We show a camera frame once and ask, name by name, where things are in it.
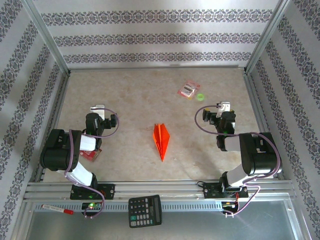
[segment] cable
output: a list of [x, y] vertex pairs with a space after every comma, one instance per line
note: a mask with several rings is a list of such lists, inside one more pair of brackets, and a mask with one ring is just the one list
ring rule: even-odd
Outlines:
[[[71, 179], [70, 177], [67, 176], [67, 173], [69, 172], [69, 170], [71, 169], [71, 166], [72, 166], [72, 161], [74, 159], [74, 138], [72, 136], [72, 130], [70, 129], [69, 130], [69, 139], [70, 139], [70, 161], [69, 161], [69, 165], [67, 167], [67, 169], [64, 171], [64, 176], [66, 179], [68, 179], [70, 182], [72, 182], [73, 184], [75, 184], [76, 186], [80, 186], [80, 187], [83, 187], [85, 189], [89, 189], [97, 194], [99, 194], [101, 197], [102, 197], [102, 202], [101, 202], [101, 208], [100, 210], [93, 216], [90, 216], [91, 219], [95, 218], [96, 216], [98, 216], [102, 210], [104, 209], [104, 205], [105, 205], [105, 196], [99, 192], [98, 190], [95, 190], [94, 188], [92, 187], [89, 187], [89, 186], [86, 186], [86, 185], [83, 185], [73, 179]], [[86, 212], [87, 212], [88, 208], [84, 211], [84, 217], [87, 218], [88, 216], [86, 215]]]
[[113, 134], [116, 133], [116, 131], [118, 130], [119, 125], [120, 125], [120, 121], [119, 121], [118, 115], [117, 115], [114, 111], [112, 111], [112, 110], [110, 110], [110, 109], [108, 109], [108, 108], [105, 108], [105, 107], [95, 108], [94, 110], [105, 110], [105, 111], [108, 111], [108, 112], [110, 112], [110, 113], [113, 113], [113, 114], [115, 115], [115, 118], [116, 118], [116, 121], [117, 121], [116, 129], [114, 130], [113, 133], [111, 133], [111, 134], [109, 134], [109, 135], [106, 135], [106, 136], [94, 136], [94, 135], [89, 135], [89, 134], [84, 134], [84, 135], [86, 135], [86, 136], [88, 136], [88, 137], [93, 137], [93, 138], [96, 138], [96, 139], [105, 139], [105, 138], [111, 137]]
[[[113, 133], [111, 133], [111, 134], [109, 134], [109, 135], [106, 135], [106, 136], [94, 136], [94, 135], [89, 135], [89, 134], [84, 134], [84, 135], [89, 136], [89, 137], [94, 137], [94, 138], [97, 138], [97, 139], [104, 139], [104, 138], [108, 138], [108, 137], [112, 136], [113, 134], [115, 134], [116, 131], [118, 130], [119, 124], [120, 124], [118, 115], [117, 115], [114, 111], [112, 111], [112, 110], [110, 110], [110, 109], [108, 109], [108, 108], [95, 108], [95, 110], [105, 110], [105, 111], [109, 111], [109, 112], [113, 113], [113, 114], [115, 115], [115, 117], [116, 117], [116, 120], [117, 120], [117, 127], [116, 127], [116, 129], [114, 130]], [[79, 183], [79, 182], [77, 182], [77, 181], [74, 181], [73, 179], [71, 179], [70, 177], [67, 176], [67, 173], [70, 171], [70, 169], [71, 169], [71, 167], [72, 167], [72, 161], [73, 161], [73, 159], [74, 159], [74, 139], [73, 139], [73, 136], [72, 136], [72, 130], [71, 130], [71, 129], [69, 129], [69, 139], [70, 139], [70, 160], [69, 160], [69, 165], [68, 165], [67, 169], [64, 171], [64, 176], [65, 176], [66, 179], [68, 179], [70, 182], [72, 182], [72, 183], [75, 184], [76, 186], [80, 186], [80, 187], [83, 187], [83, 188], [85, 188], [85, 189], [91, 190], [91, 191], [99, 194], [99, 195], [102, 197], [102, 202], [101, 202], [101, 208], [100, 208], [100, 210], [99, 210], [95, 215], [90, 216], [90, 218], [93, 219], [93, 218], [95, 218], [96, 216], [98, 216], [98, 215], [102, 212], [102, 210], [104, 209], [105, 196], [104, 196], [101, 192], [99, 192], [98, 190], [96, 190], [96, 189], [94, 189], [94, 188], [92, 188], [92, 187], [83, 185], [83, 184], [81, 184], [81, 183]], [[86, 209], [84, 210], [84, 217], [85, 217], [85, 218], [88, 217], [88, 216], [86, 215], [87, 210], [88, 210], [88, 208], [86, 208]]]
[[197, 183], [196, 183], [196, 185], [198, 186], [198, 187], [200, 187], [200, 188], [204, 188], [204, 184], [205, 184], [205, 182], [204, 181], [198, 181]]
[[223, 135], [223, 136], [229, 136], [229, 137], [235, 137], [238, 136], [238, 134], [229, 134], [229, 133], [219, 133], [219, 132], [214, 132], [214, 131], [208, 131], [205, 130], [203, 127], [201, 127], [197, 121], [197, 115], [198, 113], [202, 110], [202, 109], [206, 109], [206, 108], [218, 108], [219, 105], [208, 105], [208, 106], [203, 106], [201, 107], [198, 111], [196, 111], [195, 115], [194, 115], [194, 122], [197, 125], [198, 128], [200, 128], [202, 131], [204, 131], [207, 134], [215, 134], [215, 135]]
[[236, 192], [235, 192], [235, 193], [228, 193], [228, 192], [226, 192], [226, 194], [229, 195], [229, 197], [233, 197], [233, 196], [236, 194]]
[[[219, 106], [218, 105], [208, 105], [208, 106], [203, 106], [201, 107], [198, 111], [196, 111], [195, 115], [194, 115], [194, 122], [196, 124], [196, 126], [201, 129], [202, 131], [204, 131], [205, 133], [208, 133], [208, 134], [214, 134], [214, 135], [223, 135], [223, 136], [229, 136], [229, 137], [237, 137], [239, 136], [239, 134], [227, 134], [227, 133], [219, 133], [219, 132], [214, 132], [214, 131], [208, 131], [208, 130], [205, 130], [204, 128], [202, 128], [199, 123], [197, 122], [197, 115], [198, 113], [202, 110], [202, 109], [205, 109], [205, 108], [218, 108]], [[254, 176], [254, 177], [251, 177], [251, 178], [248, 178], [246, 180], [244, 180], [242, 183], [244, 186], [246, 187], [254, 187], [254, 188], [257, 188], [257, 190], [255, 191], [255, 193], [249, 198], [249, 200], [244, 204], [244, 206], [240, 209], [238, 209], [238, 211], [236, 212], [232, 212], [232, 211], [229, 211], [229, 210], [223, 210], [224, 212], [226, 212], [225, 216], [232, 216], [234, 217], [235, 215], [241, 213], [248, 205], [249, 203], [251, 202], [251, 200], [259, 193], [261, 187], [260, 185], [257, 185], [257, 184], [248, 184], [250, 181], [252, 180], [256, 180], [256, 179], [264, 179], [264, 178], [268, 178], [270, 176], [273, 176], [274, 174], [276, 174], [278, 171], [279, 171], [279, 168], [280, 168], [280, 165], [281, 165], [281, 160], [280, 160], [280, 154], [278, 152], [278, 149], [276, 148], [276, 146], [271, 142], [270, 139], [268, 139], [266, 136], [258, 133], [258, 132], [249, 132], [249, 134], [251, 135], [257, 135], [261, 138], [263, 138], [271, 147], [272, 149], [274, 150], [275, 152], [275, 155], [276, 155], [276, 166], [275, 168], [268, 174], [265, 174], [263, 176]]]

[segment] red paper airplane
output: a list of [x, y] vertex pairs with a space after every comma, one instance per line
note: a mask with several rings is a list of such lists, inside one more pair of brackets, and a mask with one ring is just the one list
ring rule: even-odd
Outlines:
[[156, 148], [158, 149], [162, 162], [165, 159], [169, 139], [170, 134], [168, 133], [166, 126], [164, 124], [155, 124], [153, 131], [153, 140], [155, 142]]

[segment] robotic arm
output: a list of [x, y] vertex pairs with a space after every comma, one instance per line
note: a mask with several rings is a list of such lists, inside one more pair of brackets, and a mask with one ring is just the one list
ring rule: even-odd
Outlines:
[[270, 132], [240, 133], [235, 134], [236, 114], [230, 108], [230, 102], [220, 102], [216, 106], [217, 112], [210, 112], [205, 107], [202, 112], [202, 120], [214, 125], [217, 132], [210, 132], [199, 126], [195, 116], [195, 123], [203, 131], [216, 134], [217, 147], [223, 152], [240, 151], [241, 164], [235, 169], [222, 174], [219, 184], [207, 185], [204, 196], [228, 197], [236, 192], [241, 192], [247, 181], [253, 178], [264, 178], [282, 171], [281, 159], [278, 162], [277, 149]]
[[[110, 116], [110, 120], [109, 118], [104, 119], [104, 110], [98, 112], [99, 109], [100, 108], [92, 108], [91, 110], [93, 112], [86, 115], [86, 129], [83, 131], [71, 131], [73, 139], [73, 160], [70, 170], [66, 173], [66, 177], [73, 180], [73, 182], [89, 186], [96, 190], [98, 189], [97, 178], [95, 174], [87, 171], [81, 165], [79, 162], [79, 152], [80, 150], [98, 151], [102, 144], [104, 129], [115, 128], [118, 123], [115, 114]], [[41, 166], [51, 171], [64, 174], [69, 167], [70, 156], [70, 133], [62, 129], [53, 129], [40, 155]]]

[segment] white bracket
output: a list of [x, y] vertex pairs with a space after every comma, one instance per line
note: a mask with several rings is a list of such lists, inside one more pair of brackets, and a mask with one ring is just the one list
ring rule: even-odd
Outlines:
[[[65, 174], [64, 170], [58, 170], [57, 172], [63, 175]], [[86, 186], [91, 185], [93, 177], [92, 173], [85, 169], [85, 167], [82, 166], [82, 164], [79, 161], [75, 168], [72, 170], [72, 172], [67, 172], [66, 175], [72, 180], [76, 181], [77, 183]]]
[[231, 104], [228, 101], [221, 101], [218, 104], [219, 108], [218, 108], [218, 112], [216, 113], [216, 118], [221, 118], [221, 114], [223, 112], [230, 112], [230, 108], [231, 108]]
[[105, 105], [95, 105], [90, 107], [90, 111], [99, 114], [99, 116], [102, 118], [102, 120], [105, 120], [105, 110], [95, 110], [95, 109], [104, 109]]

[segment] red marker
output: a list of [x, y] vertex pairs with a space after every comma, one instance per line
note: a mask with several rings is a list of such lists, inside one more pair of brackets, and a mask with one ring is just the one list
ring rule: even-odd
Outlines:
[[63, 209], [61, 207], [51, 206], [51, 205], [47, 205], [47, 204], [42, 204], [42, 208], [56, 211], [56, 212], [60, 212], [60, 213], [64, 213], [64, 214], [70, 214], [70, 215], [74, 214], [74, 211], [72, 211], [72, 210]]

